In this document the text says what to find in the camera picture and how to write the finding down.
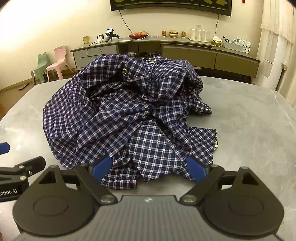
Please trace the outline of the pink plastic child chair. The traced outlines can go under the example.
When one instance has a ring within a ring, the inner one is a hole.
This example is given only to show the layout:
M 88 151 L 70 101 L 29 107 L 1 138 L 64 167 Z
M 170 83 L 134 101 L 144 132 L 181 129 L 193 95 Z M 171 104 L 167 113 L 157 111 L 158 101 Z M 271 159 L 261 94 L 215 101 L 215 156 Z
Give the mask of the pink plastic child chair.
M 53 64 L 49 65 L 46 68 L 46 74 L 47 74 L 47 77 L 48 77 L 48 81 L 50 81 L 49 72 L 52 71 L 52 70 L 55 70 L 57 75 L 58 75 L 59 80 L 62 80 L 63 79 L 63 74 L 62 74 L 61 68 L 63 66 L 67 67 L 67 69 L 71 73 L 74 73 L 74 71 L 69 67 L 69 65 L 68 65 L 68 63 L 66 61 L 66 53 L 67 53 L 66 47 L 65 46 L 56 47 L 54 49 L 54 53 L 55 53 L 55 56 L 58 59 L 58 61 L 56 63 L 53 63 Z

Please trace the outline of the white air conditioner tower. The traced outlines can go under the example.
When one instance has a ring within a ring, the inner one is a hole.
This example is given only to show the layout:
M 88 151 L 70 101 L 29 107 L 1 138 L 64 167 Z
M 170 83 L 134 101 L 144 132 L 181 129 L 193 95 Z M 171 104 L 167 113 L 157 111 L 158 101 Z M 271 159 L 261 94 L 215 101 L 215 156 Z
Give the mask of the white air conditioner tower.
M 254 83 L 276 90 L 279 83 L 286 40 L 269 30 L 261 30 L 257 59 L 260 60 Z

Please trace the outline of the red fruit plate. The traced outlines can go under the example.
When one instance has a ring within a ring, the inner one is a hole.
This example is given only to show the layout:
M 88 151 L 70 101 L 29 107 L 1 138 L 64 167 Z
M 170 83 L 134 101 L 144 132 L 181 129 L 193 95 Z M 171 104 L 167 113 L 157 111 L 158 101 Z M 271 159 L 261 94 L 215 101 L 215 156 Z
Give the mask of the red fruit plate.
M 144 39 L 148 36 L 149 34 L 146 31 L 142 32 L 133 32 L 129 35 L 131 39 Z

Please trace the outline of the green plastic child chair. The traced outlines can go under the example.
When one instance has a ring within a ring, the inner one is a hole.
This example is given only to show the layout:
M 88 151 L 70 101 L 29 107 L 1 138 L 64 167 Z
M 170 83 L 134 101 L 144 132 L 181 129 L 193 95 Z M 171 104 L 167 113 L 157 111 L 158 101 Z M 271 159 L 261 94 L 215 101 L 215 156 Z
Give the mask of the green plastic child chair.
M 36 85 L 36 78 L 39 79 L 40 83 L 44 83 L 44 74 L 46 73 L 46 68 L 50 65 L 50 60 L 46 52 L 38 55 L 38 66 L 31 71 L 31 77 L 33 79 L 33 84 Z

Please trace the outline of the golden burger ornament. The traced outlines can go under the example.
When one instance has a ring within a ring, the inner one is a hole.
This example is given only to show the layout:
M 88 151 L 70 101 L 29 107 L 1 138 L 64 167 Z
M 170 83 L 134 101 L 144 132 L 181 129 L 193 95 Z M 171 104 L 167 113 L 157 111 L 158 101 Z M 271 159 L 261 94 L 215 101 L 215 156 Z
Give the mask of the golden burger ornament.
M 179 36 L 179 33 L 176 30 L 170 30 L 169 36 L 170 36 L 170 38 L 177 38 Z

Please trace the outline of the long grey tv cabinet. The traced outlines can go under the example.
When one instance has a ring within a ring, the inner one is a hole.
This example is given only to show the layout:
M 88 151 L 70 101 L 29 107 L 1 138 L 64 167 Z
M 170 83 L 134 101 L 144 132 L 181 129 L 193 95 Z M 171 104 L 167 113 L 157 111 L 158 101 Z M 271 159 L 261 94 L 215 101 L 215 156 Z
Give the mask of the long grey tv cabinet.
M 86 44 L 70 50 L 76 69 L 82 69 L 102 54 L 136 52 L 160 54 L 169 59 L 187 60 L 194 68 L 214 69 L 255 77 L 260 60 L 250 54 L 214 47 L 207 42 L 195 42 L 188 38 L 146 37 L 144 39 L 122 38 L 109 42 Z

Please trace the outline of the dark framed wall painting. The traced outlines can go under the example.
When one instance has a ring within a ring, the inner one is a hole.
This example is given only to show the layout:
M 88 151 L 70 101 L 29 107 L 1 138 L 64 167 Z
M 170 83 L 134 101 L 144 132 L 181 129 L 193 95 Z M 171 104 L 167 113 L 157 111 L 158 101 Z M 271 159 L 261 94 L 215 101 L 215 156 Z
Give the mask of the dark framed wall painting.
M 225 0 L 111 0 L 111 11 L 135 8 L 185 8 L 232 16 L 232 1 Z

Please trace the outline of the cream window curtain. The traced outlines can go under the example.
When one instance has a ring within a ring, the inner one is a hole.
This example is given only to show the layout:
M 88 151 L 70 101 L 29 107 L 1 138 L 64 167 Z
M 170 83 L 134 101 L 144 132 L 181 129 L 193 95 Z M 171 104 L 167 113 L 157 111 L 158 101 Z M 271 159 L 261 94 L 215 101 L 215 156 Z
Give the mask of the cream window curtain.
M 295 1 L 264 1 L 260 28 L 287 41 L 281 61 L 285 73 L 278 92 L 295 108 Z

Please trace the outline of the spare gripper on cabinet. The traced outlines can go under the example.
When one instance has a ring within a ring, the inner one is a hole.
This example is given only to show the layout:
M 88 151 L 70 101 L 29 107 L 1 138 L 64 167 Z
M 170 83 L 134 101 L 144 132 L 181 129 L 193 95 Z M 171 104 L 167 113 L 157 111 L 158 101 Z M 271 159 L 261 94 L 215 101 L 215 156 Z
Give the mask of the spare gripper on cabinet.
M 114 33 L 114 29 L 110 28 L 107 29 L 106 32 L 106 39 L 105 42 L 108 43 L 110 40 L 112 40 L 113 37 L 117 38 L 119 40 L 120 36 Z

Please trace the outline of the glass cups group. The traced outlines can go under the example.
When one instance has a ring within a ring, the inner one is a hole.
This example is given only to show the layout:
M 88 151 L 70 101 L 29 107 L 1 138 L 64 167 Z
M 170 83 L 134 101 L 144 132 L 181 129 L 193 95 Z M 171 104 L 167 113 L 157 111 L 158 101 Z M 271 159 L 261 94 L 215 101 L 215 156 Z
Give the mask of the glass cups group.
M 202 29 L 201 25 L 196 25 L 195 28 L 189 29 L 188 38 L 192 41 L 210 42 L 211 34 L 209 31 Z

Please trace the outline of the navy plaid shirt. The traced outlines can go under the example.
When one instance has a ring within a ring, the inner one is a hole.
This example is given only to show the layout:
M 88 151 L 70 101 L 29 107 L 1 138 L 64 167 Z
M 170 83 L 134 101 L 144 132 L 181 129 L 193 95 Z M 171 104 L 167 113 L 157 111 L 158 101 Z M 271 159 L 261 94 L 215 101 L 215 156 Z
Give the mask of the navy plaid shirt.
M 209 115 L 203 82 L 186 60 L 102 55 L 74 75 L 43 109 L 43 130 L 55 158 L 73 169 L 111 159 L 101 184 L 137 187 L 174 173 L 193 180 L 187 160 L 213 163 L 217 131 L 190 127 L 191 113 Z

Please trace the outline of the white storage box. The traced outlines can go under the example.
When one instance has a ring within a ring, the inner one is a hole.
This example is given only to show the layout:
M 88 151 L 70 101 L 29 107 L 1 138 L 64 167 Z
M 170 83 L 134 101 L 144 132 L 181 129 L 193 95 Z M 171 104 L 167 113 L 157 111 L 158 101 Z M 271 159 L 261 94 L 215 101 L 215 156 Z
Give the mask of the white storage box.
M 226 37 L 222 37 L 222 45 L 226 49 L 243 52 L 243 53 L 250 53 L 251 43 L 247 40 L 243 40 L 240 38 L 236 39 L 228 39 Z

